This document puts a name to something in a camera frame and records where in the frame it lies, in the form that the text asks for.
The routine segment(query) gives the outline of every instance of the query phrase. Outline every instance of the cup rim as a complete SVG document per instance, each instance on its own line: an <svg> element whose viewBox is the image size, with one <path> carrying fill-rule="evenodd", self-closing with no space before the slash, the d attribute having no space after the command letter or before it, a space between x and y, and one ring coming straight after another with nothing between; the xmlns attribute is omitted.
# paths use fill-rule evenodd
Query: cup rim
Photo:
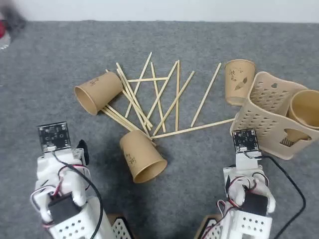
<svg viewBox="0 0 319 239"><path fill-rule="evenodd" d="M76 93L76 89L80 89L84 94L86 94L86 96L89 98L89 100L90 100L91 103L93 104L93 107L94 107L94 110L95 110L94 112L88 111L88 110L86 109L86 106L84 106L84 105L82 104L82 101L79 99L79 97L78 97L78 95L77 95L77 93ZM89 95L89 93L87 93L81 86L76 86L76 87L74 87L74 93L75 93L75 96L76 96L78 102L81 104L81 106L82 106L88 113L90 113L90 114L92 114L92 115L94 115L94 116L97 115L98 109L97 109L97 107L96 107L96 104L95 104L94 100L93 100L92 97Z"/></svg>
<svg viewBox="0 0 319 239"><path fill-rule="evenodd" d="M295 94L292 96L292 98L291 98L291 100L290 100L290 104L289 104L290 113L291 113L296 119L298 119L298 122L299 122L300 124L302 124L302 125L304 125L304 126L306 126L306 127L312 128L312 129L319 129L319 126L312 126L312 125L309 125L309 124L307 124L307 123L302 123L303 120L295 114L295 111L294 111L294 109L293 109L293 107L292 107L294 98L295 98L297 95L299 95L299 94L301 94L301 93L303 93L303 92L305 92L305 91L308 91L308 92L316 92L316 93L319 95L319 91L316 91L316 90L307 89L307 90L298 91L297 93L295 93Z"/></svg>
<svg viewBox="0 0 319 239"><path fill-rule="evenodd" d="M254 67L256 68L255 62L250 61L250 60L246 60L246 59L234 59L234 60L230 60L230 61L228 61L227 63L225 63L225 67L228 65L228 63L231 63L231 62L233 62L233 61L246 61L246 62L249 62L249 63L253 64Z"/></svg>
<svg viewBox="0 0 319 239"><path fill-rule="evenodd" d="M164 163L165 165L164 165L163 168L161 168L161 169L156 173L156 175L153 175L152 177L148 177L148 178L145 179L145 180L141 180L141 181L140 181L140 180L137 180L137 179L139 179L141 173L143 173L143 172L144 172L145 170L147 170L148 168L155 166L155 165L158 164L158 163ZM150 180L156 178L157 176L159 176L159 175L166 169L166 167L167 167L167 160L166 160L166 159L161 159L161 160L152 162L152 163L150 163L149 165L147 165L147 166L145 166L144 168L142 168L142 169L133 177L133 182L134 182L134 183L146 183L146 182L148 182L148 181L150 181Z"/></svg>

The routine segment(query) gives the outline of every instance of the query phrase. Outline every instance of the beige plastic caddy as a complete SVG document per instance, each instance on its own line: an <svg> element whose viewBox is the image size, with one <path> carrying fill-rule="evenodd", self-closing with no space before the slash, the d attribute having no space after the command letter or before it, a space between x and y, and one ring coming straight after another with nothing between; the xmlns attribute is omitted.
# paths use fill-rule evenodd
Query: beige plastic caddy
<svg viewBox="0 0 319 239"><path fill-rule="evenodd" d="M249 90L248 100L236 114L230 131L255 128L262 150L282 159L291 159L294 154L319 138L319 130L286 117L292 97L302 90L307 88L267 72L257 73ZM289 137L286 138L290 129L298 130L308 137L291 142Z"/></svg>

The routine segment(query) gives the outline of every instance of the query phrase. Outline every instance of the red object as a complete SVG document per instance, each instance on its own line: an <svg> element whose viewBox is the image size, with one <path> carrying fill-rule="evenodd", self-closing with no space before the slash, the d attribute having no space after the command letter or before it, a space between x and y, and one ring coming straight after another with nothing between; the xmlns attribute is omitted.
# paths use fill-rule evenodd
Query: red object
<svg viewBox="0 0 319 239"><path fill-rule="evenodd" d="M5 26L3 22L0 21L0 38L2 38L5 34Z"/></svg>

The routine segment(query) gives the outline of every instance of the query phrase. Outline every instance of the paper cup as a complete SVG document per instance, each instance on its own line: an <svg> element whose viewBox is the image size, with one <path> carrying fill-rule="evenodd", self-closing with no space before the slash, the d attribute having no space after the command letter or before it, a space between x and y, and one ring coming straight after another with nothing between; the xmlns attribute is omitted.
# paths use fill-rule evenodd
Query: paper cup
<svg viewBox="0 0 319 239"><path fill-rule="evenodd" d="M120 78L108 72L74 88L76 98L83 108L92 115L97 115L108 102L123 89Z"/></svg>
<svg viewBox="0 0 319 239"><path fill-rule="evenodd" d="M290 101L288 118L306 127L319 130L319 91L302 90L294 94ZM310 139L307 134L295 129L287 129L286 133L287 139L292 142Z"/></svg>
<svg viewBox="0 0 319 239"><path fill-rule="evenodd" d="M120 146L135 183L144 183L155 178L167 166L167 161L150 140L137 130L124 135Z"/></svg>
<svg viewBox="0 0 319 239"><path fill-rule="evenodd" d="M244 105L255 77L254 62L237 59L225 66L225 98L234 106Z"/></svg>

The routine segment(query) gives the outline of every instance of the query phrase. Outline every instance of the white wall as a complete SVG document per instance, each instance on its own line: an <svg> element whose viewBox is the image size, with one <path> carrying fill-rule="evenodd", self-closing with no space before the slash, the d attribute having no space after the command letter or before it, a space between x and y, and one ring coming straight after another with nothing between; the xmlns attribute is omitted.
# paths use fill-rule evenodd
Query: white wall
<svg viewBox="0 0 319 239"><path fill-rule="evenodd" d="M319 0L11 0L33 21L319 22Z"/></svg>

